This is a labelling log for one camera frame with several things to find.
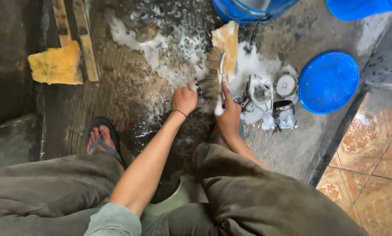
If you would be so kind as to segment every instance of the wooden plank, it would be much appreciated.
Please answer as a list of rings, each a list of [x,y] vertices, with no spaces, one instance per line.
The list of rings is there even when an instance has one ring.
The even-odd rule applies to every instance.
[[[59,41],[63,47],[72,41],[64,0],[52,0],[52,6],[53,14],[55,15],[55,20],[57,22]]]
[[[90,27],[83,0],[73,0],[75,21],[77,22],[78,35],[81,40],[85,67],[87,69],[88,80],[92,82],[100,81],[100,72],[95,62],[93,43],[90,37]]]

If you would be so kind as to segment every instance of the wet concrete floor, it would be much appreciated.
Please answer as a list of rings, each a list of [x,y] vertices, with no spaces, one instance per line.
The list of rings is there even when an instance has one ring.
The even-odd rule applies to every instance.
[[[99,115],[114,122],[123,146],[136,156],[168,116],[168,104],[172,98],[170,84],[151,69],[142,52],[119,46],[113,41],[103,16],[104,8],[110,7],[134,30],[140,25],[128,25],[131,23],[127,22],[127,15],[136,8],[136,4],[149,3],[130,0],[97,2],[93,1],[90,23],[101,82],[85,82],[79,86],[41,86],[38,101],[43,105],[41,111],[45,117],[44,160],[83,153],[83,128],[91,118]],[[203,9],[194,13],[194,23],[189,21],[195,24],[194,28],[197,29],[200,23],[196,21],[198,17],[203,19],[202,25],[207,32],[222,24],[210,1],[193,3],[196,4],[195,9]],[[349,53],[362,69],[390,18],[391,13],[386,13],[360,21],[343,22],[330,14],[324,0],[303,0],[270,24],[241,28],[239,40],[250,40],[262,55],[279,57],[296,68],[298,73],[312,57],[327,50]],[[171,20],[168,24],[178,25],[181,20]],[[160,31],[168,34],[169,28]],[[51,21],[48,35],[52,34],[55,35]],[[48,40],[46,44],[51,47],[52,39]],[[349,105],[329,115],[316,115],[298,103],[298,128],[273,134],[257,126],[245,127],[246,142],[269,169],[309,183]],[[192,173],[191,158],[195,147],[208,139],[213,124],[214,116],[200,109],[189,116],[175,139],[153,203],[172,194],[182,174]]]

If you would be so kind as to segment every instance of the yellow sponge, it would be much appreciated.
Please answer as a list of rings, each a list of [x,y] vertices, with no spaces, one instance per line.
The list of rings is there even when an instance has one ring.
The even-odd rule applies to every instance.
[[[33,80],[40,83],[83,84],[78,68],[81,51],[77,41],[61,48],[28,56]]]

